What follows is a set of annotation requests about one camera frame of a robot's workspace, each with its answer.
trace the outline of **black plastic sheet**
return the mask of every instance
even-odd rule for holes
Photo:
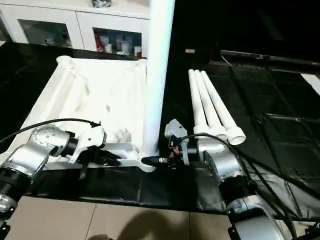
[[[0,55],[2,118],[0,137],[18,130],[57,66],[56,58],[124,60],[123,56],[67,48],[5,43]],[[167,147],[164,127],[177,119],[189,133],[194,120],[188,69],[183,61],[169,62],[163,100],[159,149]],[[294,179],[305,192],[263,169],[263,176],[296,220],[320,220],[320,102],[312,87],[296,73],[269,72],[226,66],[201,67],[246,134],[239,148],[278,174]],[[1,147],[4,152],[10,142]],[[205,168],[157,169],[137,167],[42,171],[27,195],[40,198],[111,203],[207,213],[225,212],[214,178]]]

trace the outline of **white pole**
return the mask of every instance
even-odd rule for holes
[[[141,157],[159,154],[158,138],[175,0],[151,0]]]
[[[203,108],[203,105],[201,102],[195,72],[192,69],[190,69],[188,71],[188,74],[189,74],[192,109],[193,109],[193,117],[194,117],[193,133],[195,133],[195,134],[200,134],[200,133],[211,134],[210,129],[207,125],[204,108]]]
[[[223,140],[227,140],[226,129],[221,125],[215,107],[210,99],[208,91],[206,89],[203,78],[199,70],[194,71],[196,83],[199,89],[202,106],[205,112],[205,117],[210,127],[210,132],[212,135],[217,136]]]
[[[213,102],[214,108],[217,111],[223,126],[225,127],[226,136],[228,138],[229,143],[232,145],[242,144],[246,140],[246,135],[244,134],[242,129],[238,127],[235,123],[224,102],[219,96],[217,90],[210,81],[207,73],[205,71],[201,71],[201,76],[203,78],[204,85]]]

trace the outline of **white plastic tray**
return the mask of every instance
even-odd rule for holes
[[[107,134],[105,150],[119,155],[122,167],[139,167],[152,172],[154,167],[141,163],[143,137],[146,61],[118,61],[57,58],[58,66],[46,84],[21,128],[60,118],[101,121]],[[89,124],[57,123],[63,130],[80,135]],[[0,163],[18,146],[25,144],[32,130],[17,135]],[[64,157],[50,157],[45,170],[81,168]],[[98,165],[91,163],[90,168]]]

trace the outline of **white cylinder end cap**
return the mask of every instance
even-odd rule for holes
[[[242,129],[238,126],[227,129],[226,135],[231,145],[239,145],[246,140],[244,131],[242,131]]]
[[[193,127],[193,132],[195,134],[202,134],[202,133],[206,133],[206,134],[210,134],[210,128],[208,125],[196,125]],[[196,136],[196,139],[203,139],[206,138],[206,136]]]
[[[210,132],[213,136],[216,136],[222,140],[227,140],[227,131],[223,126],[212,126]]]

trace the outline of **white cabinet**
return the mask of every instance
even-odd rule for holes
[[[149,20],[90,12],[76,12],[76,15],[84,49],[97,51],[96,37],[99,37],[102,44],[110,43],[115,53],[122,50],[121,41],[129,40],[130,55],[134,55],[134,46],[140,46],[142,57],[148,56]]]
[[[136,47],[148,56],[149,0],[113,0],[106,8],[91,0],[0,0],[0,17],[17,43],[89,51],[98,45],[112,53],[129,46],[126,54]]]
[[[0,11],[14,42],[84,49],[75,11],[8,4]]]

